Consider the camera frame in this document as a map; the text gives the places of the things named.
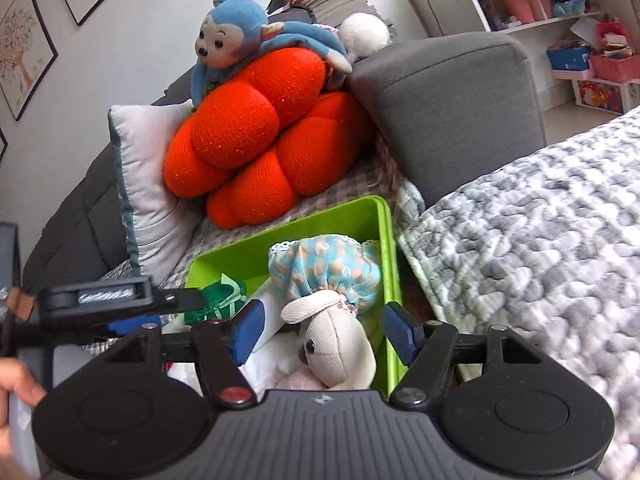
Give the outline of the person's left hand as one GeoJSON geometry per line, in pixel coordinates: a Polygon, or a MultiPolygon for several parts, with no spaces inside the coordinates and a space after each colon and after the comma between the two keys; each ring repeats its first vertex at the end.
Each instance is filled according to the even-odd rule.
{"type": "Polygon", "coordinates": [[[10,457],[12,455],[12,444],[9,426],[9,396],[15,394],[21,401],[34,408],[46,396],[46,390],[35,380],[28,367],[22,361],[2,358],[0,365],[1,456],[10,457]]]}

